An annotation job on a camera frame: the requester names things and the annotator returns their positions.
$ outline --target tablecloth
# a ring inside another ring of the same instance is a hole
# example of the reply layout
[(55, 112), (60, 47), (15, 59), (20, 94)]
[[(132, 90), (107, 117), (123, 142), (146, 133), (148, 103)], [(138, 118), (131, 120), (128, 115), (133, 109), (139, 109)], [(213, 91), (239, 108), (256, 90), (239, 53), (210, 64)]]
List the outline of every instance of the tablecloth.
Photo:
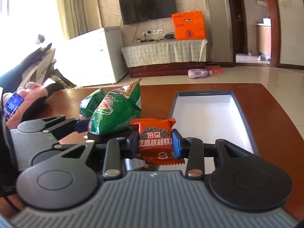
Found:
[(151, 64), (205, 62), (206, 39), (162, 40), (122, 48), (127, 67)]

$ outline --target shoe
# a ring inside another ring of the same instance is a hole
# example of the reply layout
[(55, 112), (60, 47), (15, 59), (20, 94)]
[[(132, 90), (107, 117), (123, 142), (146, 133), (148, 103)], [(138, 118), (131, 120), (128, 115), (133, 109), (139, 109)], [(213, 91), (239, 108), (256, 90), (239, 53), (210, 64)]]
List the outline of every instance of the shoe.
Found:
[(258, 60), (259, 60), (259, 61), (265, 61), (266, 58), (265, 58), (264, 56), (260, 55), (259, 58), (258, 58)]

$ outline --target phone screen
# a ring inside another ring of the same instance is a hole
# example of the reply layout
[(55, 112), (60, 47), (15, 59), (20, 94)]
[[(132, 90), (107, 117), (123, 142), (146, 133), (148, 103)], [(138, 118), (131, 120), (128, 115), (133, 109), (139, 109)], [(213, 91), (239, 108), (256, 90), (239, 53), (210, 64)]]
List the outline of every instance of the phone screen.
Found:
[(16, 92), (10, 97), (10, 99), (3, 106), (4, 116), (9, 119), (18, 107), (22, 104), (24, 99), (19, 96)]

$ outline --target television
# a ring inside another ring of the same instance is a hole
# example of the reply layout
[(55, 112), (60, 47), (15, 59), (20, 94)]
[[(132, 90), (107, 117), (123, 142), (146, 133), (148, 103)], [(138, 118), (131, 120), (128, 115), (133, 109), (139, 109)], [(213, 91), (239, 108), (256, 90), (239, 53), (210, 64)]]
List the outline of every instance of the television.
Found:
[(175, 0), (119, 0), (123, 24), (133, 24), (171, 17), (176, 13)]

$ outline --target green snack bag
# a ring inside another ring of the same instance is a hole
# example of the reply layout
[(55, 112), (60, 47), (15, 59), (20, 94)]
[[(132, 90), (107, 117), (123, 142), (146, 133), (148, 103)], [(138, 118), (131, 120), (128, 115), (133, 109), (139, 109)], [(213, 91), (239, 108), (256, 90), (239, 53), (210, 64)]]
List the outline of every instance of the green snack bag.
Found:
[(100, 102), (104, 99), (105, 92), (99, 88), (95, 92), (92, 92), (89, 96), (83, 99), (80, 103), (79, 117), (81, 119), (91, 118)]
[(108, 92), (92, 115), (90, 133), (104, 135), (119, 131), (129, 127), (132, 119), (140, 117), (140, 80)]

